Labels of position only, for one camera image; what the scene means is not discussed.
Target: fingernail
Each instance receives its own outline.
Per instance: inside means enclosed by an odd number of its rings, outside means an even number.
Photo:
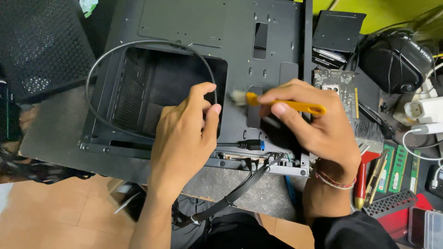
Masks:
[[[271,112],[276,115],[277,117],[280,117],[284,112],[286,112],[286,109],[289,106],[285,103],[275,103],[271,107]]]
[[[220,104],[214,104],[214,111],[218,114],[218,115],[220,115],[220,112],[222,111],[221,110],[221,105]]]

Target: mesh side panel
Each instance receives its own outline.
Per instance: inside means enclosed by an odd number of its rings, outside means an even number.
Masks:
[[[130,76],[121,83],[113,122],[116,126],[136,130],[142,105],[143,89]]]
[[[363,209],[369,216],[378,218],[413,206],[417,201],[418,199],[412,191],[403,190],[373,201],[369,207]]]
[[[84,80],[95,58],[71,0],[0,1],[0,63],[19,101]]]

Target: anti-static brush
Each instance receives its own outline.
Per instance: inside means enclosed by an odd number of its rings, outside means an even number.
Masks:
[[[234,90],[231,93],[231,98],[234,100],[237,106],[273,105],[278,102],[283,102],[299,112],[311,113],[315,115],[324,115],[326,113],[326,109],[322,105],[308,104],[296,101],[274,100],[269,103],[261,104],[257,102],[257,94],[240,90]]]

